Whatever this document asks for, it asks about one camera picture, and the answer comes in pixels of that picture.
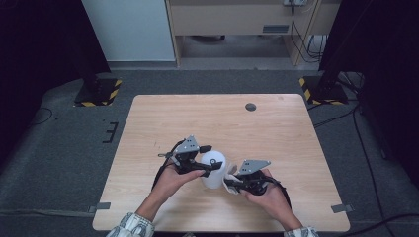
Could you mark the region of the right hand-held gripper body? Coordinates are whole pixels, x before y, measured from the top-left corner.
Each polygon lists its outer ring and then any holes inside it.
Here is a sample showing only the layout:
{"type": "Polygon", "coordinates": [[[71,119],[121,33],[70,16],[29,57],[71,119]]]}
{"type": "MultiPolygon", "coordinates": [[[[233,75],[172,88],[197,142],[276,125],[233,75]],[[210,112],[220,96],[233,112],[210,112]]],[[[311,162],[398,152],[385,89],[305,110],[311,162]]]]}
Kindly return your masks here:
{"type": "Polygon", "coordinates": [[[273,179],[262,172],[262,169],[270,164],[271,162],[267,160],[244,160],[236,175],[240,181],[237,189],[247,191],[254,196],[263,195],[268,184],[273,183],[273,179]]]}

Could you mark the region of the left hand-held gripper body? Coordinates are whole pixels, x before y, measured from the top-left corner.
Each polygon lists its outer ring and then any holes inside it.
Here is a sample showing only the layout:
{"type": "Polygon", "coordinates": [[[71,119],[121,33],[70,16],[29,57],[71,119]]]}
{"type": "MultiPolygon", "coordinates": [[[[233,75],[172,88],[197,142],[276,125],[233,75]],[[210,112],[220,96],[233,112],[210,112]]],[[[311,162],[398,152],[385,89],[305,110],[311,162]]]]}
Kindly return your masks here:
{"type": "Polygon", "coordinates": [[[176,167],[179,174],[186,174],[191,171],[201,170],[198,162],[195,160],[200,151],[200,146],[193,135],[178,142],[172,149],[170,159],[176,167]]]}

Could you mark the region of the white cylinder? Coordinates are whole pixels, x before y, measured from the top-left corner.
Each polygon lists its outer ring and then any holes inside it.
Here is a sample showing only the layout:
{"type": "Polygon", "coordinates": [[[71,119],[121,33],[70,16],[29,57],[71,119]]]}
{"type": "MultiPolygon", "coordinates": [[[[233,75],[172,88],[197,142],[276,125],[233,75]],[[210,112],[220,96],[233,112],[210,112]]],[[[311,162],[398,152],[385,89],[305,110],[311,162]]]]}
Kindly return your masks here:
{"type": "Polygon", "coordinates": [[[219,169],[212,170],[207,177],[201,177],[203,184],[209,189],[218,189],[222,186],[222,180],[226,169],[226,159],[224,155],[219,151],[209,151],[205,153],[201,162],[206,165],[212,165],[220,163],[219,169]]]}

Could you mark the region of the white cloth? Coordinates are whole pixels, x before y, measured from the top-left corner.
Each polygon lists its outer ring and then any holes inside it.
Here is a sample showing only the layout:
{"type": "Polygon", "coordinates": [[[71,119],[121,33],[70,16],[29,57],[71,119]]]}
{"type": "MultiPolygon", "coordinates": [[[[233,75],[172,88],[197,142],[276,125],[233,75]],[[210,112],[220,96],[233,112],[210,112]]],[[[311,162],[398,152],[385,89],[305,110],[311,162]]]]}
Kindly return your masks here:
{"type": "Polygon", "coordinates": [[[242,184],[234,184],[233,180],[238,179],[234,176],[234,173],[237,171],[237,166],[235,164],[229,164],[226,168],[226,172],[223,177],[223,185],[228,191],[228,186],[237,187],[242,184]]]}

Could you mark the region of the person's right hand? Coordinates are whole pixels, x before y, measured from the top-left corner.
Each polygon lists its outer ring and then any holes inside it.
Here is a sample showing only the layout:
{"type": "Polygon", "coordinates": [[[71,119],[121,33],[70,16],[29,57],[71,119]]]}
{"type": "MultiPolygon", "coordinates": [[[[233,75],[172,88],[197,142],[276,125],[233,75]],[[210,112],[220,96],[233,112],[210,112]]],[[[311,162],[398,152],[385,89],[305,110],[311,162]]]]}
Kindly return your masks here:
{"type": "Polygon", "coordinates": [[[266,191],[261,196],[252,195],[247,191],[241,191],[240,193],[248,201],[259,205],[278,221],[284,221],[292,214],[282,190],[272,183],[268,184],[266,191]]]}

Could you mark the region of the person's left hand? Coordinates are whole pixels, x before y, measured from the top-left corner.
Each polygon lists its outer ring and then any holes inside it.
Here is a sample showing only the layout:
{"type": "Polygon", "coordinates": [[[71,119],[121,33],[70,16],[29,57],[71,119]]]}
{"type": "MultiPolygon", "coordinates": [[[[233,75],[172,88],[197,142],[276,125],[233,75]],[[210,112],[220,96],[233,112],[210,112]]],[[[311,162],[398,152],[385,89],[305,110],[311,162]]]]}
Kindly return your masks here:
{"type": "Polygon", "coordinates": [[[200,177],[203,173],[203,170],[195,170],[186,174],[179,174],[173,165],[167,166],[151,191],[151,200],[156,206],[161,206],[183,185],[200,177]]]}

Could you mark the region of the grey tape piece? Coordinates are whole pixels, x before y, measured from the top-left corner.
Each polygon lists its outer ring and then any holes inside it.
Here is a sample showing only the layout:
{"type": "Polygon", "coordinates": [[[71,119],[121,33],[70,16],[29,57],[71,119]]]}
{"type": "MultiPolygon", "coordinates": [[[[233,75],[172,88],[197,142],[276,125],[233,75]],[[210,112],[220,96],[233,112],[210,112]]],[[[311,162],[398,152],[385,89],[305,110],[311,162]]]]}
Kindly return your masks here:
{"type": "Polygon", "coordinates": [[[97,210],[102,209],[110,209],[111,203],[110,202],[98,202],[95,205],[91,205],[88,207],[87,212],[88,213],[96,213],[97,210]]]}
{"type": "Polygon", "coordinates": [[[343,203],[332,205],[331,209],[334,213],[352,212],[354,210],[354,208],[350,204],[343,204],[343,203]]]}

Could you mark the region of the black yellow striped stand base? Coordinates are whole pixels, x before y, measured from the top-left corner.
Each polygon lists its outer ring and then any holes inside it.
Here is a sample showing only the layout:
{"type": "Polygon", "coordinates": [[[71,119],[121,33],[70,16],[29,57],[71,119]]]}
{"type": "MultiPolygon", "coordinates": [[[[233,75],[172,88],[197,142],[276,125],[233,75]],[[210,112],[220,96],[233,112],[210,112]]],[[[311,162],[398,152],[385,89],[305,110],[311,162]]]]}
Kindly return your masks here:
{"type": "Polygon", "coordinates": [[[122,80],[99,79],[99,87],[96,90],[90,90],[84,84],[78,92],[75,100],[75,107],[95,107],[95,106],[109,106],[115,99],[121,85],[122,80]]]}
{"type": "Polygon", "coordinates": [[[298,79],[306,101],[310,105],[345,105],[348,97],[343,88],[329,83],[321,76],[303,76],[298,79]]]}

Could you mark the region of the light wooden desk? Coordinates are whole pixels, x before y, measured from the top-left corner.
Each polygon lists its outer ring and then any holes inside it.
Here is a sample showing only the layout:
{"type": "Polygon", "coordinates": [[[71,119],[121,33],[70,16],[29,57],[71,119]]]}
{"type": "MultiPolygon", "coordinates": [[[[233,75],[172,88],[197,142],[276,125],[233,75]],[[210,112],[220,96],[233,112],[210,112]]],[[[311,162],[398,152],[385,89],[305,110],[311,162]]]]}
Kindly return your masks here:
{"type": "Polygon", "coordinates": [[[298,65],[311,36],[330,33],[342,0],[165,0],[176,61],[187,36],[279,35],[293,65],[298,65]]]}

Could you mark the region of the white cabinet panel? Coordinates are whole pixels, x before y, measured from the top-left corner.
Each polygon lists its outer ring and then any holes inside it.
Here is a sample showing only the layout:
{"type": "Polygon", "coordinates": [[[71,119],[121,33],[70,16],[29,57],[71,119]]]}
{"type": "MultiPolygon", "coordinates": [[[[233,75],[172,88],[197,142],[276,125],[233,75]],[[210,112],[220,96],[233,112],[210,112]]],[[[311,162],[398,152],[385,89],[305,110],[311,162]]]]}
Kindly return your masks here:
{"type": "Polygon", "coordinates": [[[111,62],[174,61],[165,0],[82,0],[111,62]]]}

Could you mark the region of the black curtain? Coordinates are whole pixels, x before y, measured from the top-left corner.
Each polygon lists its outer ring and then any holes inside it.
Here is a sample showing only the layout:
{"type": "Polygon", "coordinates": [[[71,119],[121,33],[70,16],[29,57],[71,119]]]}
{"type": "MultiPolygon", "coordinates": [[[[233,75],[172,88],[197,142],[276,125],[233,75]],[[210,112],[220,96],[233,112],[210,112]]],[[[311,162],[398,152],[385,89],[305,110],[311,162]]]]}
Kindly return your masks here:
{"type": "Polygon", "coordinates": [[[419,189],[419,0],[341,0],[319,68],[359,72],[384,156],[419,189]]]}
{"type": "Polygon", "coordinates": [[[44,93],[110,70],[82,0],[0,0],[0,169],[44,93]]]}

